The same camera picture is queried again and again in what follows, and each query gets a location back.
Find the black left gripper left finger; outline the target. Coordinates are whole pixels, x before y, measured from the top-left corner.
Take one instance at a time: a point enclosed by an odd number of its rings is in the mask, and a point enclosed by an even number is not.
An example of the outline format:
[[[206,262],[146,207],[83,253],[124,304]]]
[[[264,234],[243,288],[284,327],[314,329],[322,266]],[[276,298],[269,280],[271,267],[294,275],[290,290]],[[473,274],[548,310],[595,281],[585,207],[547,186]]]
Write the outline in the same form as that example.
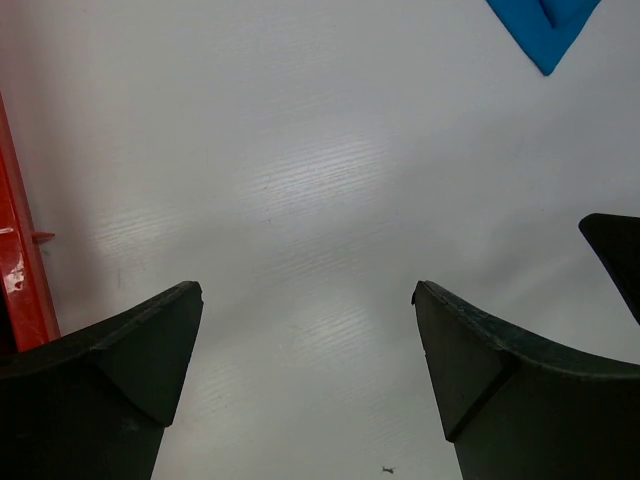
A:
[[[1,352],[4,479],[148,479],[203,312],[183,281],[22,353]]]

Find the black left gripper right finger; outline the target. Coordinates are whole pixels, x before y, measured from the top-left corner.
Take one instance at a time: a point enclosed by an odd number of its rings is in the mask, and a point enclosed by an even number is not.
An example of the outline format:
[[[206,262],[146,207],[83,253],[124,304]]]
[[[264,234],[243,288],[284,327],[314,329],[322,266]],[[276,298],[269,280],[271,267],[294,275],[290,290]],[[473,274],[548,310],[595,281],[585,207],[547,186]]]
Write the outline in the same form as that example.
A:
[[[434,282],[412,297],[465,479],[636,479],[639,368],[490,315]]]

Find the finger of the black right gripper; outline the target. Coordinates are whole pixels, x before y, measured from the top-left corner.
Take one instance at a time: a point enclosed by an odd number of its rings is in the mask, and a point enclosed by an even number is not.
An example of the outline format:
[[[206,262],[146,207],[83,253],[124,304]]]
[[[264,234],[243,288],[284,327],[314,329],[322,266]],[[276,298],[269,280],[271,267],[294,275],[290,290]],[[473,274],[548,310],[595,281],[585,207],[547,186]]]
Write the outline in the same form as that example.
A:
[[[639,223],[638,217],[592,213],[578,225],[636,322],[640,299]]]

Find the blue t shirt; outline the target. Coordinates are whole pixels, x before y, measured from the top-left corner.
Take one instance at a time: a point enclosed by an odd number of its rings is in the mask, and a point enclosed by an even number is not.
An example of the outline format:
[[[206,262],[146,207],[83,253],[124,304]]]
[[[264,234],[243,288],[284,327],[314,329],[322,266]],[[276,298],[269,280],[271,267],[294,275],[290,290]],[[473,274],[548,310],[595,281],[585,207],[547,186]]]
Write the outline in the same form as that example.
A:
[[[524,54],[550,76],[600,0],[488,0]]]

